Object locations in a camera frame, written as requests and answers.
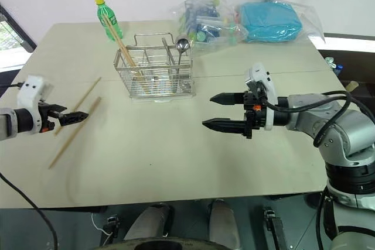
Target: blue towel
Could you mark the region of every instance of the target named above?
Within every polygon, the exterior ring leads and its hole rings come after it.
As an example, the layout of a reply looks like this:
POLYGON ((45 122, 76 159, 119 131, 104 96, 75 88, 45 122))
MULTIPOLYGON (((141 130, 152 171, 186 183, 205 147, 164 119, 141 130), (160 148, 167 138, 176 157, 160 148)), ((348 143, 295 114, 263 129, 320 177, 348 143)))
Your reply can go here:
POLYGON ((302 30, 292 6, 283 2, 245 3, 240 7, 240 17, 249 32, 247 42, 292 41, 302 30))

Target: table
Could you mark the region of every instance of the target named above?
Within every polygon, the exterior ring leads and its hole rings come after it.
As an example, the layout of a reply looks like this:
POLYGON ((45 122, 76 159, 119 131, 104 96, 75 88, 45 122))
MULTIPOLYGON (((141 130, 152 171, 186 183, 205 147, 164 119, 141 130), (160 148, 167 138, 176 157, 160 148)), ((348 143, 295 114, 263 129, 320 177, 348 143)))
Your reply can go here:
MULTIPOLYGON (((129 35, 124 42, 130 44, 135 31, 158 32, 168 26, 169 21, 124 23, 129 35)), ((194 61, 196 95, 167 103, 131 101, 111 65, 116 49, 105 41, 99 24, 58 24, 17 76, 15 81, 28 74, 48 77, 54 89, 47 102, 68 108, 103 77, 80 110, 88 110, 98 96, 101 104, 54 168, 47 169, 77 125, 56 137, 53 132, 23 133, 0 143, 2 172, 37 205, 101 206, 322 190, 324 161, 307 135, 261 129, 247 140, 201 125, 213 117, 242 119, 240 105, 220 106, 209 98, 244 91, 243 73, 258 59, 271 72, 278 95, 342 89, 311 44, 241 44, 202 56, 194 61), (239 55, 233 57, 236 50, 239 55)), ((10 88, 0 107, 15 108, 16 93, 10 88)), ((0 208, 29 207, 5 184, 0 189, 0 208)))

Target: wooden chopstick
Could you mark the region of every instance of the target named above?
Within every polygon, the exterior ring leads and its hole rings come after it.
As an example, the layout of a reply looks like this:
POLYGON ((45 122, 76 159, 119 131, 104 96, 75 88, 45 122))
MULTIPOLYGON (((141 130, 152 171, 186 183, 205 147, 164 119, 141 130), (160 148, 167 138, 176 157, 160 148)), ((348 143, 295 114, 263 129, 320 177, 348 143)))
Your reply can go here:
POLYGON ((64 151, 68 148, 68 146, 74 140, 74 138, 76 137, 76 135, 78 134, 78 132, 80 132, 80 130, 86 124, 86 122, 89 119, 89 117, 93 114, 93 112, 95 111, 95 109, 98 107, 98 104, 99 104, 100 101, 101 101, 100 97, 98 97, 94 101, 94 103, 91 105, 90 109, 88 110, 88 117, 79 124, 79 126, 70 135, 70 137, 68 138, 68 140, 66 140, 66 142, 64 143, 64 145, 62 146, 62 148, 57 153, 56 157, 53 159, 53 161, 51 162, 51 164, 48 166, 48 169, 51 169, 56 164, 56 162, 60 159, 60 157, 63 155, 64 151))
MULTIPOLYGON (((136 67, 137 65, 134 63, 133 61, 133 58, 130 56, 129 52, 128 52, 128 49, 125 47, 124 43, 122 42, 122 40, 120 39, 120 37, 118 36, 117 32, 114 30, 113 26, 112 26, 112 23, 110 21, 110 19, 108 18, 108 16, 106 14, 103 14, 103 21, 105 22, 105 24, 108 26, 111 34, 112 34, 112 37, 115 39, 118 47, 120 48, 121 50, 121 53, 124 55, 126 61, 128 62, 128 64, 131 66, 131 67, 136 67)), ((137 71, 135 73, 135 77, 138 81, 140 81, 140 85, 141 87, 143 88, 143 90, 149 94, 149 89, 148 87, 142 83, 142 81, 146 82, 145 80, 145 77, 139 72, 137 71)))
MULTIPOLYGON (((75 105, 75 107, 71 110, 72 112, 77 111, 77 109, 80 107, 80 105, 83 103, 83 101, 87 98, 87 96, 89 95, 89 93, 94 89, 94 87, 96 86, 96 84, 98 84, 98 82, 100 80, 101 80, 101 77, 99 77, 98 79, 96 79, 96 81, 94 82, 94 84, 86 91, 86 93, 83 95, 83 97, 78 101, 78 103, 75 105)), ((54 135, 57 136, 63 128, 64 128, 64 126, 58 127, 55 130, 54 135)))

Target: plastic bag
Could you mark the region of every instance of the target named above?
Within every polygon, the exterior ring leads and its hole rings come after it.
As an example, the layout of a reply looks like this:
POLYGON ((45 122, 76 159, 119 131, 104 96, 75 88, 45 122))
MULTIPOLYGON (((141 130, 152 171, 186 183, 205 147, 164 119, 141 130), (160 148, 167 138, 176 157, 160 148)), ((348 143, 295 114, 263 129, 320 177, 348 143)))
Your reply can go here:
POLYGON ((187 0, 173 14, 179 33, 188 35, 194 51, 211 52, 233 46, 248 35, 236 23, 234 9, 223 0, 187 0))
POLYGON ((324 41, 321 22, 311 6, 280 0, 240 5, 239 22, 248 30, 246 42, 324 41))

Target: wire basket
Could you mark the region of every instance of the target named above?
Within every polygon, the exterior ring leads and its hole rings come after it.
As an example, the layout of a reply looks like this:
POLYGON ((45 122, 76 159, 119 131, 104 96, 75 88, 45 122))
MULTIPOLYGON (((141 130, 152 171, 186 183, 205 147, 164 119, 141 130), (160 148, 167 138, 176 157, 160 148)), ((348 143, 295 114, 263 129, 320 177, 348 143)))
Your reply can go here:
POLYGON ((131 67, 120 50, 114 60, 115 69, 131 98, 160 100, 169 97, 166 100, 172 100, 193 94, 191 49, 180 57, 171 33, 139 33, 134 35, 134 41, 135 44, 128 45, 127 50, 136 66, 131 67), (140 36, 160 36, 162 39, 163 35, 170 37, 170 44, 138 45, 140 36))

